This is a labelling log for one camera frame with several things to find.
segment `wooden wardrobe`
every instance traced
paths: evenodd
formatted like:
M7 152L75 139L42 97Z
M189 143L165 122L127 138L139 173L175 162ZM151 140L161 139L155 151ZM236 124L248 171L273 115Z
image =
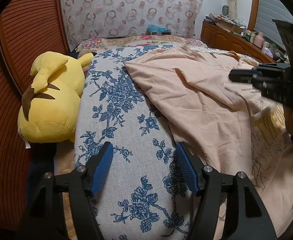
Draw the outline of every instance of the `wooden wardrobe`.
M25 208L29 150L17 133L30 68L46 51L69 53L60 0L12 0L0 15L0 227L16 230Z

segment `bed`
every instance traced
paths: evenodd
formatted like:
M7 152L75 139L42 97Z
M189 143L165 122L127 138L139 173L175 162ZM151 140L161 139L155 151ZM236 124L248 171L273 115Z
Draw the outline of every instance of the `bed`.
M169 35L92 39L77 48L79 57L87 52L98 54L87 72L74 149L71 143L58 146L56 174L85 165L105 141L113 144L114 158L103 191L91 199L105 239L186 239L199 199L192 197L177 166L168 121L123 65L151 50L181 44L225 52L207 48L201 41ZM63 198L69 238L76 239L68 195ZM225 209L223 203L216 239L223 228Z

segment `metal screw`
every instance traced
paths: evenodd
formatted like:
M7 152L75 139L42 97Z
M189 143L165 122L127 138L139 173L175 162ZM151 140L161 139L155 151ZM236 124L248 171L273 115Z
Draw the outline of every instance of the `metal screw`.
M44 177L46 178L46 179L49 179L49 178L51 178L52 177L52 172L46 172L45 173L45 175L44 175Z
M244 179L246 177L245 173L243 171L240 171L238 173L238 176L241 178L241 179Z
M79 167L77 167L77 171L79 171L79 172L84 172L85 169L86 169L85 166L79 166Z
M211 166L209 166L209 165L206 165L206 166L204 166L204 170L206 172L211 172L211 171L213 171L213 168Z

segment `plush toy label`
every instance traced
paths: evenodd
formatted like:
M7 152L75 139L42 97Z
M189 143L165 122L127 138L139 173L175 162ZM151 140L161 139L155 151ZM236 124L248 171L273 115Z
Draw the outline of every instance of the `plush toy label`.
M30 146L28 140L27 140L27 139L23 136L23 134L21 133L21 129L20 129L20 127L18 128L18 134L19 134L19 135L21 136L21 138L24 140L24 143L25 143L25 145L26 145L26 149L30 149L31 146Z

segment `stuffed animal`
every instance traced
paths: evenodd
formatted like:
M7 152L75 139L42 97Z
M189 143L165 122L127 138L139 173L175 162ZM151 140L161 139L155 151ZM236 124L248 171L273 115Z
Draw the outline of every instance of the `stuffed animal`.
M80 97L85 83L82 68L93 58L79 59L45 52L32 64L31 86L22 96L18 131L33 143L74 142Z

